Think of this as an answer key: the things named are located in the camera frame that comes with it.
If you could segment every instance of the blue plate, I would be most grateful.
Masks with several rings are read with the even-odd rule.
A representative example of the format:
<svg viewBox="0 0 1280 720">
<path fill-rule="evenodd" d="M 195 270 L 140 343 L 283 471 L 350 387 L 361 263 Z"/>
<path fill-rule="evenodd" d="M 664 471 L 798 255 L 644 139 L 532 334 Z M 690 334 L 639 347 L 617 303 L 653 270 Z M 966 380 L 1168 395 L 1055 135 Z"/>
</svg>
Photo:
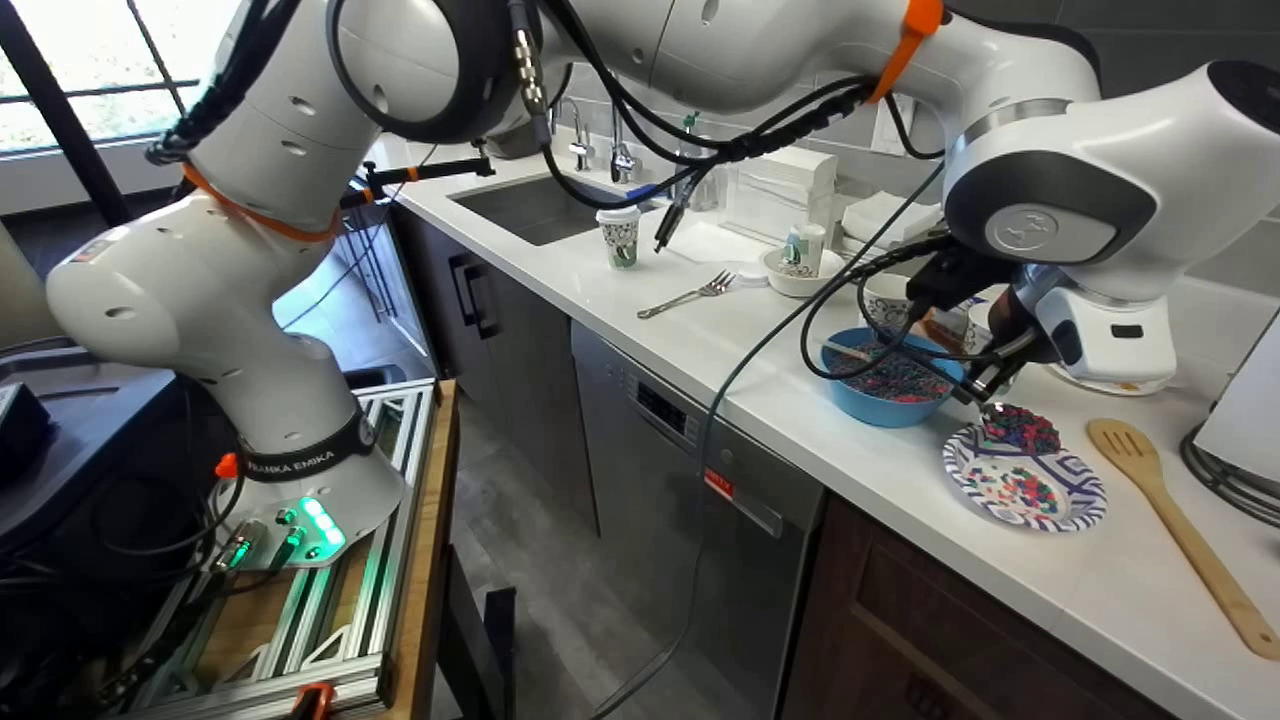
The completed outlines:
<svg viewBox="0 0 1280 720">
<path fill-rule="evenodd" d="M 946 352 L 941 343 L 924 340 L 924 334 L 909 334 L 909 347 L 919 352 Z M 819 347 L 819 361 L 827 373 L 845 373 L 863 362 L 869 356 L 876 356 L 879 334 L 871 329 L 845 329 L 837 334 L 827 334 L 827 343 Z M 876 373 L 857 376 L 857 380 L 834 380 L 834 395 L 837 405 L 876 429 L 909 429 L 929 418 L 954 391 L 949 380 L 961 380 L 966 368 L 961 361 L 929 361 L 938 373 L 919 368 L 914 356 L 896 352 L 894 361 L 883 361 Z"/>
</svg>

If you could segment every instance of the kitchen counter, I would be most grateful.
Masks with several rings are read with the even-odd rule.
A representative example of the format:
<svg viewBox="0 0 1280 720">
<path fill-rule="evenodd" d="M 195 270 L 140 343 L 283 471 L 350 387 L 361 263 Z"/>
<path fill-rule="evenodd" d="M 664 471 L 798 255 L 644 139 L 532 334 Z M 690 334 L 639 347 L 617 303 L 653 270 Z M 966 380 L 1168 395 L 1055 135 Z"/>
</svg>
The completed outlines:
<svg viewBox="0 0 1280 720">
<path fill-rule="evenodd" d="M 709 214 L 690 214 L 671 247 L 653 255 L 662 214 L 649 212 L 639 225 L 639 263 L 612 268 L 599 230 L 532 247 L 454 199 L 532 177 L 543 177 L 540 160 L 511 160 L 495 164 L 494 178 L 412 182 L 399 193 L 399 202 L 706 405 L 733 362 L 798 306 L 798 300 L 769 286 L 737 286 L 656 318 L 635 318 L 635 306 L 696 286 L 728 263 L 754 268 L 764 250 L 764 245 L 726 230 Z M 1065 443 L 1104 477 L 1107 519 L 1080 534 L 1031 534 L 976 516 L 941 477 L 941 443 L 967 409 L 949 409 L 924 429 L 869 429 L 834 405 L 826 380 L 806 373 L 798 329 L 769 343 L 733 383 L 726 418 L 1168 712 L 1277 715 L 1280 665 L 1254 656 L 1236 640 L 1145 496 L 1086 440 L 1086 418 L 1097 414 L 1145 429 L 1162 449 L 1179 506 L 1280 626 L 1280 533 L 1222 503 L 1178 461 L 1178 440 L 1204 418 L 1210 395 L 1236 368 L 1241 347 L 1247 347 L 1247 334 L 1261 331 L 1274 306 L 1267 300 L 1189 281 L 1178 293 L 1178 314 L 1179 325 L 1195 325 L 1195 347 L 1201 340 L 1210 343 L 1189 361 L 1179 383 L 1156 398 L 1080 391 L 1044 368 L 1030 368 L 1016 380 L 1010 398 L 1054 414 Z M 815 334 L 847 325 L 857 325 L 857 306 L 851 300 L 837 300 Z"/>
</svg>

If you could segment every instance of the fork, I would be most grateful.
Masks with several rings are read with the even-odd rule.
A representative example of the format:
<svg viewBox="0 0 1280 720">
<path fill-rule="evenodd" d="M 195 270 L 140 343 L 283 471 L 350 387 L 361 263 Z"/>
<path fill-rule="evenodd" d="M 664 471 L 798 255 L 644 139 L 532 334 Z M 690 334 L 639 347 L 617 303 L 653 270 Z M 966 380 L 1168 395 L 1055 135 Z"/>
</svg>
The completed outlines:
<svg viewBox="0 0 1280 720">
<path fill-rule="evenodd" d="M 662 314 L 662 313 L 669 313 L 678 303 L 690 303 L 690 300 L 699 300 L 699 297 L 726 297 L 728 286 L 733 286 L 733 270 L 718 270 L 709 285 L 699 285 L 694 293 L 681 293 L 681 297 L 671 297 L 664 303 L 639 306 L 635 314 L 653 318 L 653 314 Z"/>
</svg>

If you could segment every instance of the faucet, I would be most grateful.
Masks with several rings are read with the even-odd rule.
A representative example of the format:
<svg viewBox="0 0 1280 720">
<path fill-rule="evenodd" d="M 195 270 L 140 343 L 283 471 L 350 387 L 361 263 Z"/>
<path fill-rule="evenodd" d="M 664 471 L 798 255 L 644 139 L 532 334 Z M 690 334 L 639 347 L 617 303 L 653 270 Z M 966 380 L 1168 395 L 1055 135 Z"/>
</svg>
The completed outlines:
<svg viewBox="0 0 1280 720">
<path fill-rule="evenodd" d="M 591 139 L 587 139 L 587 123 L 586 123 L 586 106 L 577 99 L 561 99 L 561 103 L 574 103 L 574 144 L 567 144 L 567 156 L 574 156 L 574 167 L 577 172 L 591 172 Z"/>
<path fill-rule="evenodd" d="M 612 182 L 635 182 L 639 178 L 639 156 L 631 156 L 628 127 L 626 127 L 626 115 L 617 106 L 612 106 L 610 178 Z"/>
</svg>

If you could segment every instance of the sink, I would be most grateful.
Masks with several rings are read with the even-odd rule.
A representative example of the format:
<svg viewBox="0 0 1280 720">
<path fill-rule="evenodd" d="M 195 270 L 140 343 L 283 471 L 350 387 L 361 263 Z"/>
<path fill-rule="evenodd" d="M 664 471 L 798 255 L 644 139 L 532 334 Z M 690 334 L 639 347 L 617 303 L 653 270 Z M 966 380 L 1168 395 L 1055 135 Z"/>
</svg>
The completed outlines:
<svg viewBox="0 0 1280 720">
<path fill-rule="evenodd" d="M 599 194 L 599 199 L 617 199 L 591 182 L 580 182 L 580 193 Z M 566 236 L 580 236 L 580 230 L 596 226 L 596 209 L 574 199 L 551 177 L 455 194 L 455 202 L 499 225 L 506 230 L 522 236 L 524 245 L 558 245 Z"/>
</svg>

